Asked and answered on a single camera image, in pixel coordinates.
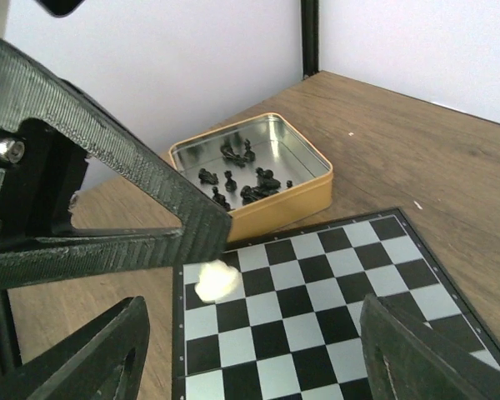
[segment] white backdrop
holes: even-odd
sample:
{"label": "white backdrop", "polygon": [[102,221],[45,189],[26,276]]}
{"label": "white backdrop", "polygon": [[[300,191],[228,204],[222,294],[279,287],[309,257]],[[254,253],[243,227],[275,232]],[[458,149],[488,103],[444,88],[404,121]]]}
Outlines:
{"label": "white backdrop", "polygon": [[500,123],[500,0],[321,0],[320,68]]}
{"label": "white backdrop", "polygon": [[[5,39],[161,152],[302,80],[300,2],[10,0]],[[112,174],[92,162],[84,188]]]}

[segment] black vertical post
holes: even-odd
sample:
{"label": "black vertical post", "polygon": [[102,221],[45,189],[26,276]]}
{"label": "black vertical post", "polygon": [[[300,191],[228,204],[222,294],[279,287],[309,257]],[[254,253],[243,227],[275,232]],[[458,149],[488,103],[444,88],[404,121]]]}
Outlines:
{"label": "black vertical post", "polygon": [[318,0],[301,0],[303,77],[318,73]]}

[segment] black and white checkered board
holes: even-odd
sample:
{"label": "black and white checkered board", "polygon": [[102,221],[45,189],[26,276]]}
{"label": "black and white checkered board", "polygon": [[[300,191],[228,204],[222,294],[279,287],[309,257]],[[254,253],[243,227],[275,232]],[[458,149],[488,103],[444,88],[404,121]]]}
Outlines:
{"label": "black and white checkered board", "polygon": [[194,291],[199,265],[175,271],[175,399],[372,398],[359,336],[368,293],[500,371],[500,347],[398,209],[255,239],[223,259],[243,285],[213,305]]}

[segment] wood grain surface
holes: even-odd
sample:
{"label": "wood grain surface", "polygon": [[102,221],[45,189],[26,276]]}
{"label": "wood grain surface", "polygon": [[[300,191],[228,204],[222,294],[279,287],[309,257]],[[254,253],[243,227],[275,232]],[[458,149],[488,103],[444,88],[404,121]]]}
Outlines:
{"label": "wood grain surface", "polygon": [[[500,340],[500,125],[320,72],[218,126],[265,112],[282,114],[335,167],[332,206],[294,226],[402,207]],[[85,192],[73,221],[140,228],[176,218],[118,177]],[[139,398],[170,398],[171,273],[167,267],[10,291],[23,361],[122,298],[142,295],[152,328]]]}

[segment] wooden tabletop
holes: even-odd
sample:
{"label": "wooden tabletop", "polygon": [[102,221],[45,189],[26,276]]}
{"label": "wooden tabletop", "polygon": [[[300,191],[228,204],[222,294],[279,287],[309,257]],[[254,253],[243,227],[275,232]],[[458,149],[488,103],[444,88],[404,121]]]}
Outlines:
{"label": "wooden tabletop", "polygon": [[[500,125],[320,72],[218,126],[266,112],[282,114],[335,168],[332,206],[294,226],[402,207],[500,341]],[[85,192],[74,212],[81,228],[175,222],[120,177]],[[10,291],[23,361],[136,295],[151,322],[139,398],[169,398],[171,268]]]}

